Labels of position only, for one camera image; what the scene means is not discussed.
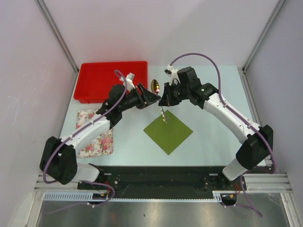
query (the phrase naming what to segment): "white wall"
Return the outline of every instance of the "white wall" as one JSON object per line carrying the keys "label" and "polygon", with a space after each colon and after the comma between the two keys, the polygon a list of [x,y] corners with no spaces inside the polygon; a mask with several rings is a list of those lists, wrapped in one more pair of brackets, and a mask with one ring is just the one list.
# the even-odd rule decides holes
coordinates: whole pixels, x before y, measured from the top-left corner
{"label": "white wall", "polygon": [[288,1],[260,52],[248,80],[263,124],[274,129],[274,153],[287,172],[303,211],[303,1]]}
{"label": "white wall", "polygon": [[[243,66],[278,0],[46,0],[76,63],[167,65],[203,52]],[[188,58],[183,64],[208,64]]]}
{"label": "white wall", "polygon": [[0,3],[0,226],[34,189],[45,141],[58,135],[73,71],[35,1]]}

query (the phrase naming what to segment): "spoon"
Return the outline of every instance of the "spoon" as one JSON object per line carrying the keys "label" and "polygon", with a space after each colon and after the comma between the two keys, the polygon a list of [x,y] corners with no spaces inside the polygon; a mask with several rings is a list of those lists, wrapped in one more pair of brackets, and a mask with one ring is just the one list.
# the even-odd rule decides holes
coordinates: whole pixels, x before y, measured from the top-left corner
{"label": "spoon", "polygon": [[[156,79],[153,79],[151,82],[152,82],[152,83],[151,83],[152,92],[153,92],[154,94],[157,95],[157,94],[160,92],[160,85],[159,85],[159,83],[157,82]],[[164,121],[165,123],[167,123],[167,122],[169,121],[169,119],[168,119],[168,117],[166,116],[166,114],[165,114],[165,112],[164,112],[164,110],[163,110],[163,107],[160,106],[160,108],[161,108],[161,114],[162,114],[163,121]]]}

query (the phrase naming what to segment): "white plastic part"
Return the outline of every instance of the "white plastic part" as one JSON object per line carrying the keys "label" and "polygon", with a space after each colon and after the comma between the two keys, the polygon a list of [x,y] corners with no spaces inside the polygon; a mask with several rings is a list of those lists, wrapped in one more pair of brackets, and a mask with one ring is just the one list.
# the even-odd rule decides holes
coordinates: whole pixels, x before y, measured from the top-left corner
{"label": "white plastic part", "polygon": [[[226,102],[228,106],[234,109],[244,119],[247,119],[254,128],[258,128],[260,125],[249,120],[239,111],[237,111],[232,105]],[[247,135],[253,135],[255,132],[248,128],[234,113],[224,107],[221,103],[219,94],[215,93],[209,97],[209,100],[204,102],[204,109],[219,119],[232,133],[237,137],[238,141],[243,144],[247,140]]]}
{"label": "white plastic part", "polygon": [[73,181],[94,182],[99,175],[99,170],[92,165],[77,163],[78,169]]}
{"label": "white plastic part", "polygon": [[[130,73],[126,76],[127,90],[128,90],[128,91],[131,91],[132,89],[135,89],[135,86],[134,86],[134,84],[133,84],[133,79],[134,79],[134,74],[130,72]],[[122,82],[123,82],[123,85],[125,86],[124,79],[123,79],[123,78],[120,78],[119,80],[122,81]]]}
{"label": "white plastic part", "polygon": [[174,83],[174,79],[176,79],[179,83],[180,83],[180,80],[179,80],[179,77],[178,77],[178,69],[175,69],[173,68],[172,66],[168,65],[166,67],[167,70],[171,71],[171,74],[168,74],[169,77],[170,77],[170,80],[169,80],[169,85],[172,85]]}
{"label": "white plastic part", "polygon": [[228,180],[233,181],[246,171],[247,169],[241,166],[238,160],[234,158],[234,160],[230,164],[228,164],[222,172]]}
{"label": "white plastic part", "polygon": [[[100,115],[96,114],[91,120],[94,121],[98,117],[100,117]],[[84,125],[78,128],[75,132],[80,130],[82,127],[84,127]],[[72,140],[68,141],[66,144],[73,145],[77,155],[87,144],[89,144],[95,138],[97,138],[98,135],[107,132],[109,130],[109,127],[110,127],[110,121],[107,120],[106,117],[103,117],[99,121],[95,122],[93,125],[86,128],[84,131],[80,132],[77,136],[73,137]],[[62,137],[62,141],[64,141],[68,137],[69,136]]]}

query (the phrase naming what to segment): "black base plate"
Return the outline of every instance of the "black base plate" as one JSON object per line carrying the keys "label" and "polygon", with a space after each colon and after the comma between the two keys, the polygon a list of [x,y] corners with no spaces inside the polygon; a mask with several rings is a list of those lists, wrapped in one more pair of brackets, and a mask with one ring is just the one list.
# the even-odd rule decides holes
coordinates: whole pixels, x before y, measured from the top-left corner
{"label": "black base plate", "polygon": [[[115,198],[123,199],[212,199],[212,191],[235,191],[235,180],[227,188],[220,187],[217,174],[224,166],[142,167],[102,166],[95,182],[108,181]],[[79,190],[106,190],[106,187],[79,183]]]}

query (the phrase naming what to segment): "floral mat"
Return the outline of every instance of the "floral mat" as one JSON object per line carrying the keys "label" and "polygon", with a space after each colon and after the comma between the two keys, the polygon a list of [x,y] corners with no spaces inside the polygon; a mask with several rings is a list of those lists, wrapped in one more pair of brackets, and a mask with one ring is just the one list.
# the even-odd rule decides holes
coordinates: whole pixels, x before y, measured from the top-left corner
{"label": "floral mat", "polygon": [[[90,121],[96,114],[97,110],[81,110],[77,114],[76,129]],[[113,129],[101,134],[95,138],[90,144],[83,148],[77,157],[98,157],[110,155],[114,151],[113,146]]]}

